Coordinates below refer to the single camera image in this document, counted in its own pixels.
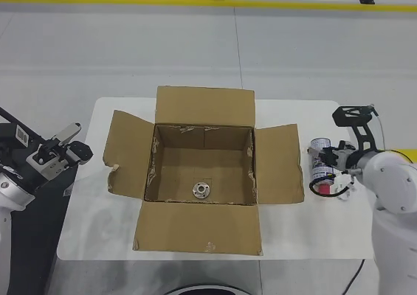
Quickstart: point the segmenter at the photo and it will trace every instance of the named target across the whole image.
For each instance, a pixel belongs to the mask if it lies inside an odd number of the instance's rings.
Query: red cap
[[[329,184],[320,184],[318,186],[318,192],[322,195],[329,195],[330,194]]]

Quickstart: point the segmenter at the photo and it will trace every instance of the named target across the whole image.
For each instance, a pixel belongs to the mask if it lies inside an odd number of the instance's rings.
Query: open cardboard box
[[[103,161],[143,200],[133,250],[262,255],[258,204],[303,201],[297,126],[255,129],[253,91],[160,86],[156,124],[114,112]]]

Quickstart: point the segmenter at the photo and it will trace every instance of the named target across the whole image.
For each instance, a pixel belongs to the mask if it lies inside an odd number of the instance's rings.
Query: black pole
[[[43,144],[45,142],[45,140],[41,136],[39,136],[39,134],[37,134],[36,132],[34,132],[33,130],[31,130],[31,128],[27,127],[20,120],[16,119],[10,113],[8,113],[7,111],[5,111],[3,108],[1,108],[1,106],[0,106],[0,116],[2,116],[8,122],[15,123],[15,124],[19,125],[19,127],[23,128],[23,130],[26,131],[26,133],[28,133],[28,135],[32,139],[38,141],[41,144]]]

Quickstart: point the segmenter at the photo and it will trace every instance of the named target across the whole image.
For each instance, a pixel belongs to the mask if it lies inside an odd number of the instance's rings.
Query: floor
[[[417,148],[417,14],[0,4],[0,105],[43,137],[80,122],[84,139],[99,97],[154,97],[158,85],[373,103],[387,148]],[[59,260],[49,294],[160,294],[207,278],[253,294],[340,294],[359,263]],[[367,261],[348,294],[377,283]]]

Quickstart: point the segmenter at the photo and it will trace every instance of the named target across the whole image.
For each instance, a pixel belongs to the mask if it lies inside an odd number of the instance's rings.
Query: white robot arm
[[[358,150],[342,142],[339,147],[309,149],[309,153],[342,174],[357,177],[377,197],[372,242],[379,269],[379,294],[416,295],[417,164],[393,151],[376,149],[367,127],[371,113],[376,114],[373,106],[340,107],[333,114],[338,126],[353,128]]]
[[[5,295],[10,282],[10,213],[24,210],[35,199],[33,195],[39,188],[64,170],[87,163],[93,154],[82,142],[70,142],[80,132],[81,126],[78,123],[73,123],[51,139],[44,140],[2,108],[0,115],[11,122],[0,126],[4,129],[2,131],[6,133],[4,137],[7,140],[12,140],[23,148],[27,148],[32,141],[39,144],[26,162],[17,167],[4,166],[0,162],[0,295]]]

